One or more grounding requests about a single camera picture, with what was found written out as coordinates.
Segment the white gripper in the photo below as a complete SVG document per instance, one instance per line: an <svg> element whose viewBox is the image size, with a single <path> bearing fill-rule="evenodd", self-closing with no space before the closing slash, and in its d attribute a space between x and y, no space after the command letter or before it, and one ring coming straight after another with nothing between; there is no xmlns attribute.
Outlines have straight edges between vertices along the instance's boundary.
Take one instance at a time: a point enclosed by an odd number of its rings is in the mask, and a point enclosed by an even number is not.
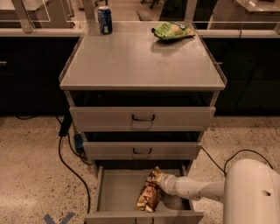
<svg viewBox="0 0 280 224"><path fill-rule="evenodd" d="M186 196L186 178L176 177L171 174L156 174L153 182L160 185L162 190L170 195Z"/></svg>

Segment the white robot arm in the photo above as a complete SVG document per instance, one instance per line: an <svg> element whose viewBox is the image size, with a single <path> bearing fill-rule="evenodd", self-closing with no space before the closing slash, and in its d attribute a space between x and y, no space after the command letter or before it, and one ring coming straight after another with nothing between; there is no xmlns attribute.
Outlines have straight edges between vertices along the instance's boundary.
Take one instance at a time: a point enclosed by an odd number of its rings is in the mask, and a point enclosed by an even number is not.
<svg viewBox="0 0 280 224"><path fill-rule="evenodd" d="M167 194L223 204L223 224L280 224L280 175L253 159L241 159L221 182L202 182L157 171L154 182Z"/></svg>

